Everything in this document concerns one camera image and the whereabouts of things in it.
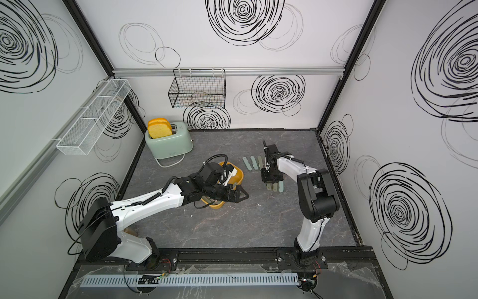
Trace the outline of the dark grey green knife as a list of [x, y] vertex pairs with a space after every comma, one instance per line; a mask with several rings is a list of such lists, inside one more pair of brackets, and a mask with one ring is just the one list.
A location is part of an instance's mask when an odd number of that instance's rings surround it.
[[260, 169], [264, 168], [264, 159], [262, 156], [258, 156], [258, 165]]

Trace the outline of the mint knife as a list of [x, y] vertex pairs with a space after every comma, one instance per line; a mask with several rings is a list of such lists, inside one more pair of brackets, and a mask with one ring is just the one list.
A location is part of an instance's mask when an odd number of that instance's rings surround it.
[[247, 158], [247, 157], [243, 157], [242, 160], [243, 160], [243, 162], [244, 162], [244, 164], [245, 164], [247, 170], [251, 171], [251, 170], [252, 170], [252, 166], [251, 166], [251, 164], [249, 163], [248, 158]]

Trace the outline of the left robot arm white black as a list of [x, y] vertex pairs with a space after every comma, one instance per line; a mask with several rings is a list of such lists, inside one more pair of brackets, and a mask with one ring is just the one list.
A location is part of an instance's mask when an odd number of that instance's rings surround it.
[[240, 203], [249, 198], [240, 183], [233, 179], [238, 169], [229, 163], [216, 163], [212, 156], [203, 162], [198, 172], [188, 176], [172, 176], [163, 188], [131, 199], [112, 201], [100, 198], [87, 209], [79, 227], [77, 242], [81, 243], [87, 262], [115, 257], [136, 264], [147, 261], [159, 252], [150, 238], [126, 233], [129, 226], [155, 214], [179, 208], [208, 197], [213, 203]]

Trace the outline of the grey green fruit knife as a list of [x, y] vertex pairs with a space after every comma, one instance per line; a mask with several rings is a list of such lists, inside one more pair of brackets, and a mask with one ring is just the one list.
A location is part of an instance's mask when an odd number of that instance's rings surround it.
[[259, 170], [259, 166], [258, 166], [258, 163], [256, 161], [256, 158], [254, 156], [251, 156], [250, 159], [251, 159], [254, 170]]

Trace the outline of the yellow storage box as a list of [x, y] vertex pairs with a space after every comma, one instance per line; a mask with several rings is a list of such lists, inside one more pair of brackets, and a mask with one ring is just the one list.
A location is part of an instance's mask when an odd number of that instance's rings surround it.
[[[224, 186], [226, 186], [227, 184], [232, 184], [233, 190], [236, 190], [236, 187], [238, 185], [241, 185], [241, 182], [243, 181], [244, 173], [240, 168], [230, 162], [227, 163], [227, 169], [229, 170], [229, 176], [228, 181], [224, 183]], [[223, 201], [211, 200], [206, 196], [203, 196], [201, 198], [201, 201], [205, 204], [204, 208], [211, 209], [220, 209], [225, 204], [225, 202]]]

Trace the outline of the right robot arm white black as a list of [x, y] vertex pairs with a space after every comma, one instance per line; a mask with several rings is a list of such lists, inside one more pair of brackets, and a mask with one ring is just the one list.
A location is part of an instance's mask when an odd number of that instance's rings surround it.
[[318, 254], [325, 228], [340, 208], [336, 188], [327, 169], [316, 169], [289, 153], [270, 153], [266, 149], [262, 181], [275, 184], [284, 176], [297, 184], [303, 215], [301, 230], [295, 239], [295, 256], [297, 260], [309, 259]]

